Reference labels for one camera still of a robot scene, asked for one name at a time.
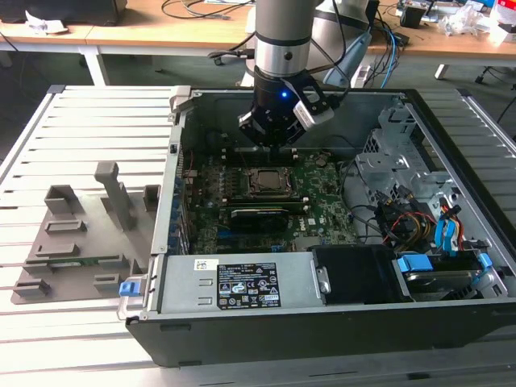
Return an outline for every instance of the motherboard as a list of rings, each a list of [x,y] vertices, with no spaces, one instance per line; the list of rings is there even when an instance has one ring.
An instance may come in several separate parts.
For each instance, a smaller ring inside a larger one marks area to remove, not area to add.
[[[300,252],[355,243],[339,195],[341,162],[324,151],[293,150],[275,163],[229,150],[207,157],[187,189],[190,253]]]

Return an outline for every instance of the floor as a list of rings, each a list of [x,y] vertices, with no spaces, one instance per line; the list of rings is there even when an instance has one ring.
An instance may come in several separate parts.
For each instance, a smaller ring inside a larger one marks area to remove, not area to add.
[[[0,69],[0,161],[9,152],[50,84],[92,85],[88,69],[81,66],[76,54],[15,52],[11,58],[13,66]],[[225,65],[217,67],[207,58],[189,56],[164,57],[161,73],[152,70],[150,56],[104,56],[104,61],[112,85],[224,87],[235,85],[244,69],[241,60],[225,59]],[[484,84],[478,85],[474,80],[482,69],[451,66],[447,79],[437,81],[433,76],[435,66],[418,65],[415,68],[403,64],[402,57],[388,87],[468,89],[497,119],[516,95],[516,91],[511,90],[516,83],[516,71],[497,69],[503,72],[493,72],[498,79],[487,73]],[[501,125],[511,136],[516,135],[516,105],[506,113]]]

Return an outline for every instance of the blue latch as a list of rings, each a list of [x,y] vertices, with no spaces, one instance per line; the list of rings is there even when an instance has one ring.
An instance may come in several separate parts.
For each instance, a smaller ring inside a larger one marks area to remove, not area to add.
[[[484,270],[487,270],[491,266],[493,266],[493,262],[491,261],[491,258],[489,258],[489,255],[486,252],[482,252],[481,254],[479,254],[478,260],[480,261],[482,268],[484,268]]]
[[[478,284],[481,278],[489,271],[491,267],[493,267],[493,262],[486,252],[482,252],[478,255],[478,261],[481,263],[484,270],[476,278],[473,278],[473,285]]]
[[[138,297],[141,296],[139,292],[140,283],[135,281],[126,281],[120,284],[120,297]]]
[[[398,258],[397,264],[402,273],[430,272],[434,269],[426,254],[407,254]]]
[[[446,228],[446,232],[444,233],[444,242],[443,242],[443,250],[448,252],[450,256],[456,256],[457,251],[452,248],[452,238],[455,234],[455,224],[453,222],[448,222],[448,227]]]
[[[452,248],[452,238],[455,234],[456,225],[454,222],[445,221],[440,219],[435,227],[435,246],[438,248],[443,246],[443,250],[448,252],[450,256],[456,256],[457,251]]]

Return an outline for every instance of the label sticker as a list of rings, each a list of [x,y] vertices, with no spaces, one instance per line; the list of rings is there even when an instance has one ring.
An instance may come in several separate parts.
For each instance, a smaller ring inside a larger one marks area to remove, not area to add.
[[[276,264],[220,264],[217,284],[221,310],[281,306]]]
[[[217,270],[218,260],[195,260],[193,270]]]

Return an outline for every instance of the cpu socket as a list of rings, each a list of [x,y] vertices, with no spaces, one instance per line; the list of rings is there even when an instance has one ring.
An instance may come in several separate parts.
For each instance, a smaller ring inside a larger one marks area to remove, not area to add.
[[[291,172],[288,168],[250,169],[249,194],[261,198],[291,198],[295,195]]]

